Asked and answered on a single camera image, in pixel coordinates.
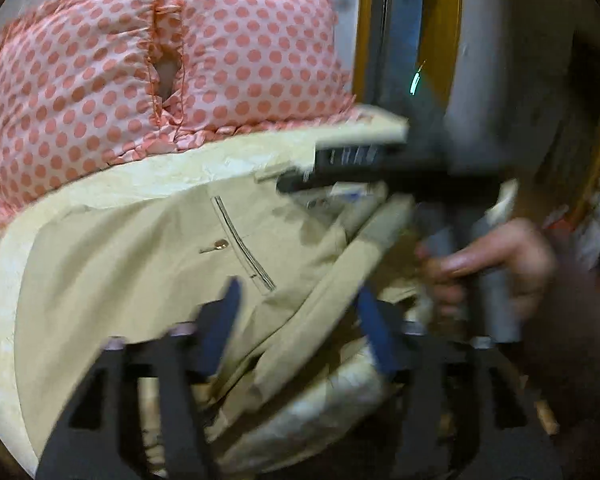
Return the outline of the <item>person's right hand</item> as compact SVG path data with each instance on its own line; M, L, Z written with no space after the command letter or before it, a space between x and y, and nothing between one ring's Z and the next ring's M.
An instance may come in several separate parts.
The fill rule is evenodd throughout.
M548 241L523 218L501 224L447 257L434 257L425 243L417 246L415 255L432 301L447 318L460 314L466 296L462 278L500 268L509 276L509 305L519 321L527 321L539 307L557 268Z

